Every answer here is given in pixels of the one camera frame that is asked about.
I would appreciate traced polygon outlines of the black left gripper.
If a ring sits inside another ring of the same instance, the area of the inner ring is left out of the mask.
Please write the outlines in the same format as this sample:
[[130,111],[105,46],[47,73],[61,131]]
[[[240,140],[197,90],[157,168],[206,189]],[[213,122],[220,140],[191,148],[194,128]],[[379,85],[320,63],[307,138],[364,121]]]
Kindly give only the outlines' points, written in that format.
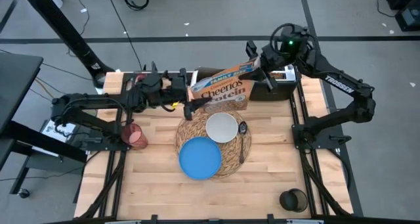
[[192,120],[192,113],[211,101],[212,98],[205,97],[189,101],[187,79],[185,68],[180,69],[179,76],[167,78],[170,84],[164,89],[164,98],[168,102],[184,102],[184,118]]

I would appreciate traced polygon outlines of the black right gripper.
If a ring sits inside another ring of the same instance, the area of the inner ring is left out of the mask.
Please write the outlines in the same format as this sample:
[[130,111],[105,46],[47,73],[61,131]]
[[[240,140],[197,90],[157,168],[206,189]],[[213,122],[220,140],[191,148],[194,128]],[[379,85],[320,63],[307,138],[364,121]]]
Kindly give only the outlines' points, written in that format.
[[[245,52],[249,58],[258,57],[257,47],[253,41],[248,41]],[[265,81],[269,91],[278,88],[277,81],[272,78],[269,72],[279,70],[285,66],[285,60],[278,53],[274,52],[270,45],[265,45],[261,53],[261,68],[256,68],[252,72],[242,74],[240,80]]]

